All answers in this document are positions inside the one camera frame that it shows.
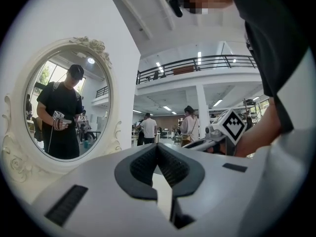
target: black sticker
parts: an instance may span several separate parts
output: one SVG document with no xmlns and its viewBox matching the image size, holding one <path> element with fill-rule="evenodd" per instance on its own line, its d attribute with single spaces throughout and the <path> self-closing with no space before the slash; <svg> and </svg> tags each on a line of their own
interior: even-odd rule
<svg viewBox="0 0 316 237">
<path fill-rule="evenodd" d="M 224 121 L 223 127 L 229 132 L 232 138 L 236 141 L 240 136 L 245 124 L 240 120 L 234 112 Z"/>
</svg>

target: hand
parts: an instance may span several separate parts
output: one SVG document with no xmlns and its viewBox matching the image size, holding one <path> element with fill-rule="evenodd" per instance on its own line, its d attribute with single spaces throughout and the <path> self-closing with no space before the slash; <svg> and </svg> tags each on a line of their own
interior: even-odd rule
<svg viewBox="0 0 316 237">
<path fill-rule="evenodd" d="M 62 120 L 60 120 L 59 122 L 58 122 L 58 120 L 54 121 L 54 129 L 55 130 L 62 131 L 62 130 L 65 130 L 67 128 L 68 128 L 68 124 L 65 124 L 65 126 L 63 126 Z"/>
<path fill-rule="evenodd" d="M 208 148 L 208 149 L 207 149 L 207 152 L 208 152 L 208 153 L 211 153 L 211 154 L 214 154 L 214 153 L 222 153 L 222 154 L 226 155 L 225 143 L 220 143 L 220 145 L 219 145 L 219 151 L 216 150 L 216 152 L 215 152 L 215 151 L 214 151 L 214 148 L 211 147 L 211 148 Z"/>
</svg>

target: black t-shirt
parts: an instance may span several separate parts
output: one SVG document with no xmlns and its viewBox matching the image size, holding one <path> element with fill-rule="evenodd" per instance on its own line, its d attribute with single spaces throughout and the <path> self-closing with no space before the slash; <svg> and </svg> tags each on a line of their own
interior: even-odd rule
<svg viewBox="0 0 316 237">
<path fill-rule="evenodd" d="M 32 111 L 32 104 L 31 104 L 31 102 L 29 100 L 26 100 L 25 110 L 27 112 L 31 112 Z"/>
<path fill-rule="evenodd" d="M 59 86 L 53 91 L 54 82 L 50 82 L 40 93 L 37 98 L 38 102 L 41 102 L 46 106 L 46 111 L 49 115 L 53 116 L 55 111 L 59 111 L 64 114 L 64 118 L 72 120 L 72 123 L 68 125 L 68 128 L 63 131 L 53 131 L 54 137 L 58 137 L 60 140 L 67 139 L 65 135 L 69 135 L 75 129 L 75 115 L 82 113 L 81 97 L 77 99 L 74 89 L 67 89 L 61 82 Z M 43 136 L 51 134 L 52 126 L 43 122 L 42 132 Z"/>
<path fill-rule="evenodd" d="M 277 93 L 291 77 L 308 49 L 307 40 L 286 0 L 234 0 L 245 20 L 249 51 L 255 59 L 264 94 L 274 97 L 282 132 L 293 129 Z"/>
</svg>

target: black metal railing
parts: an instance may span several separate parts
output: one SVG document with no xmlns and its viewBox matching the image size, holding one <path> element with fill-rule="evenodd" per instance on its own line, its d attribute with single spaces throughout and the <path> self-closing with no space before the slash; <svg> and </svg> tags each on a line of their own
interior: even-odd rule
<svg viewBox="0 0 316 237">
<path fill-rule="evenodd" d="M 252 56 L 248 55 L 210 55 L 195 57 L 181 61 L 175 61 L 154 67 L 142 72 L 137 72 L 136 84 L 175 76 L 194 71 L 214 70 L 217 68 L 249 67 L 257 68 L 257 64 Z"/>
<path fill-rule="evenodd" d="M 102 89 L 97 90 L 97 95 L 95 98 L 104 96 L 105 94 L 108 94 L 108 93 L 109 93 L 109 89 L 107 86 L 105 86 Z"/>
</svg>

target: glass window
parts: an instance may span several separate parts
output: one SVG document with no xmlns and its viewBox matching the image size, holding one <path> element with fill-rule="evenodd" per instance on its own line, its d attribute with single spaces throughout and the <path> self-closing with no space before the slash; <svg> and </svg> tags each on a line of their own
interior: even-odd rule
<svg viewBox="0 0 316 237">
<path fill-rule="evenodd" d="M 49 79 L 54 72 L 54 69 L 56 68 L 56 64 L 47 61 L 44 65 L 43 68 L 39 74 L 39 77 L 37 79 L 37 82 L 47 85 L 49 83 Z"/>
<path fill-rule="evenodd" d="M 259 105 L 261 110 L 266 109 L 269 106 L 269 100 L 263 101 Z"/>
<path fill-rule="evenodd" d="M 33 114 L 33 117 L 35 117 L 35 118 L 38 117 L 38 114 L 36 112 L 36 109 L 38 107 L 37 98 L 38 98 L 39 94 L 41 93 L 41 91 L 42 90 L 40 88 L 34 87 L 33 93 L 31 95 L 32 114 Z"/>
<path fill-rule="evenodd" d="M 51 75 L 49 82 L 64 81 L 66 79 L 66 76 L 67 76 L 67 70 L 60 66 L 56 66 L 56 69 L 54 70 L 54 73 Z"/>
<path fill-rule="evenodd" d="M 83 89 L 83 86 L 84 86 L 84 81 L 85 81 L 85 78 L 82 78 L 82 80 L 79 81 L 79 83 L 74 87 L 75 91 L 77 91 L 79 94 L 82 93 L 82 89 Z"/>
</svg>

